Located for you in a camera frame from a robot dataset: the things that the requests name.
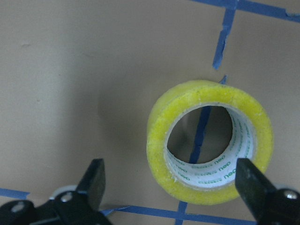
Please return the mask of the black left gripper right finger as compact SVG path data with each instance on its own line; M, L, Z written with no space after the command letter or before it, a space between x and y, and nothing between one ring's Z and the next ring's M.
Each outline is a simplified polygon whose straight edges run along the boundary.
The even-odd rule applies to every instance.
M248 158L237 159L235 187L254 218L266 220L277 189Z

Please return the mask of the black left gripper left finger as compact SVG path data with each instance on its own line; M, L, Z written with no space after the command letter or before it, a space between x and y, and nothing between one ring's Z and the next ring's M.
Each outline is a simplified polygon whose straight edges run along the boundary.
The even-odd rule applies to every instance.
M89 206L98 210L105 192L105 163L102 158L93 159L77 185L76 192L85 196Z

